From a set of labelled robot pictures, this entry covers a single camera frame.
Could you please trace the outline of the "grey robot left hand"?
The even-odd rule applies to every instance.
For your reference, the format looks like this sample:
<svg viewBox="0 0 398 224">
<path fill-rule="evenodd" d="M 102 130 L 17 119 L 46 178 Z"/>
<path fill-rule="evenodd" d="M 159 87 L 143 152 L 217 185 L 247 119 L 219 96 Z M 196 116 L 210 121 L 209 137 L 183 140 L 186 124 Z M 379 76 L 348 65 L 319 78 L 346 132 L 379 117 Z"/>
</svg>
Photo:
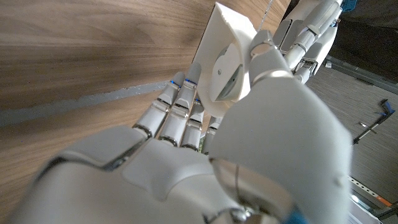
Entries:
<svg viewBox="0 0 398 224">
<path fill-rule="evenodd" d="M 273 41 L 294 77 L 306 83 L 328 55 L 340 15 L 351 12 L 357 0 L 303 0 L 278 26 Z"/>
</svg>

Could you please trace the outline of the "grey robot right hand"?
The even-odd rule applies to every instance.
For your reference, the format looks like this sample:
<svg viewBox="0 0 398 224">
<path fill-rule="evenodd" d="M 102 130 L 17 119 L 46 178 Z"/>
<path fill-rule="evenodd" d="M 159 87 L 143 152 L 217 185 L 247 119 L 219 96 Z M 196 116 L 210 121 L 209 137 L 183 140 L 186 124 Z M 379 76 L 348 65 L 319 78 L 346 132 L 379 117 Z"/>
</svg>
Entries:
<svg viewBox="0 0 398 224">
<path fill-rule="evenodd" d="M 208 155 L 105 129 L 42 168 L 9 223 L 344 223 L 351 135 L 293 77 L 271 34 L 250 46 L 251 91 Z"/>
</svg>

